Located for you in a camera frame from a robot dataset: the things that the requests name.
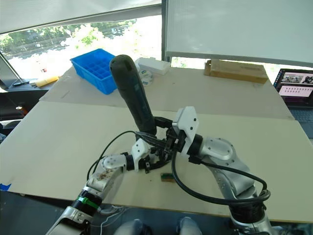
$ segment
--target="yellow object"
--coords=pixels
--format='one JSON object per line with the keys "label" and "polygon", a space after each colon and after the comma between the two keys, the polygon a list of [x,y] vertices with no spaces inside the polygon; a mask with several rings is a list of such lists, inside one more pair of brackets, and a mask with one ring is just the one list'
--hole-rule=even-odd
{"label": "yellow object", "polygon": [[43,80],[40,80],[38,82],[35,82],[36,86],[37,87],[42,87],[44,85],[47,85],[51,82],[54,82],[54,81],[57,81],[59,80],[59,77],[58,76],[54,76],[54,77],[50,77],[50,78],[47,78],[47,79],[43,79]]}

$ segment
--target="laptop screen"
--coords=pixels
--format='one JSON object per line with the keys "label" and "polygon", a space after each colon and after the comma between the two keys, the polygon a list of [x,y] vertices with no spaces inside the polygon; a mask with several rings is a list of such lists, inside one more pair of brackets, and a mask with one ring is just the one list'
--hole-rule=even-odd
{"label": "laptop screen", "polygon": [[313,71],[281,69],[274,87],[286,104],[313,106]]}

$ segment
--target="black cable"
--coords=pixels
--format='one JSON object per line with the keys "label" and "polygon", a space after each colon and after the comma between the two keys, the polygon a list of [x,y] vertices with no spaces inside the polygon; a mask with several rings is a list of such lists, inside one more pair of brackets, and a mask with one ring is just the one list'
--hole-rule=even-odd
{"label": "black cable", "polygon": [[101,153],[100,157],[98,158],[98,160],[95,161],[95,162],[91,165],[91,167],[89,168],[88,173],[87,173],[87,181],[89,180],[89,175],[90,175],[91,169],[94,167],[92,173],[94,173],[94,172],[96,171],[97,166],[98,166],[100,160],[104,158],[103,154],[106,152],[106,150],[109,148],[109,146],[110,146],[117,138],[119,138],[120,136],[122,136],[122,135],[124,135],[124,134],[126,134],[126,133],[134,133],[134,134],[136,135],[136,132],[135,132],[135,131],[124,131],[124,132],[122,132],[121,134],[119,134],[118,136],[116,136],[113,140],[111,140],[111,142],[110,142],[110,143],[105,147],[105,149],[102,151],[102,153]]}
{"label": "black cable", "polygon": [[[248,174],[244,171],[240,171],[240,170],[236,170],[230,167],[224,167],[224,166],[219,166],[219,165],[214,165],[214,164],[208,164],[208,163],[204,163],[201,162],[204,165],[210,166],[210,167],[214,167],[214,168],[219,168],[223,170],[228,170],[228,171],[232,171],[235,172],[237,174],[242,174],[248,178],[254,179],[256,181],[259,181],[263,184],[263,188],[266,188],[267,185],[265,183],[264,180]],[[260,195],[258,197],[255,198],[248,198],[248,199],[222,199],[222,198],[215,198],[215,197],[210,197],[210,196],[206,196],[203,195],[201,193],[195,192],[193,190],[191,190],[190,188],[188,188],[178,177],[177,172],[176,172],[176,153],[174,153],[172,155],[172,174],[173,177],[176,181],[176,183],[178,184],[178,186],[183,189],[185,192],[187,192],[189,195],[196,197],[200,200],[206,201],[206,202],[210,202],[210,203],[214,203],[214,204],[220,204],[220,205],[227,205],[227,206],[234,206],[234,205],[247,205],[247,204],[251,204],[251,203],[260,203],[263,202],[265,200],[267,200],[270,197],[270,191],[268,191],[267,189],[262,190]]]}

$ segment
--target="cardboard box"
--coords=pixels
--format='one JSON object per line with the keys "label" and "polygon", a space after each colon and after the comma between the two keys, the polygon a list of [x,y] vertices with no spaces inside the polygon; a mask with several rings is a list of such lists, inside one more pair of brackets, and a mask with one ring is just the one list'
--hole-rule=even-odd
{"label": "cardboard box", "polygon": [[235,80],[266,83],[268,76],[263,65],[254,65],[222,60],[208,60],[204,75]]}

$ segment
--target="laptop keyboard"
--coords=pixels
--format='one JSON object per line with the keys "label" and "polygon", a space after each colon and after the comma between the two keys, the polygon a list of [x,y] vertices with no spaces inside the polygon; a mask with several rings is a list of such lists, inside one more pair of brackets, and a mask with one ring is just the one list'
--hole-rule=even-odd
{"label": "laptop keyboard", "polygon": [[313,110],[290,110],[297,121],[313,122]]}

